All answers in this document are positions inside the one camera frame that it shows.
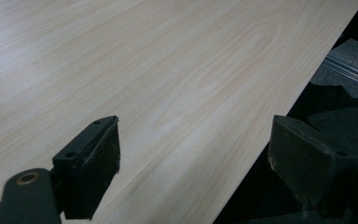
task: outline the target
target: wood grain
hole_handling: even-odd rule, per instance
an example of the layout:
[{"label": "wood grain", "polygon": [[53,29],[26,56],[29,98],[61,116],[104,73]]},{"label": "wood grain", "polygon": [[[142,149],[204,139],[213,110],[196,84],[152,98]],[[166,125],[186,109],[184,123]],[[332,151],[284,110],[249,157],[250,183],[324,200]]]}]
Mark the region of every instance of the wood grain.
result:
[{"label": "wood grain", "polygon": [[118,115],[121,171],[93,223],[212,222],[357,9],[0,1],[0,197],[12,175],[50,169],[90,122]]}]

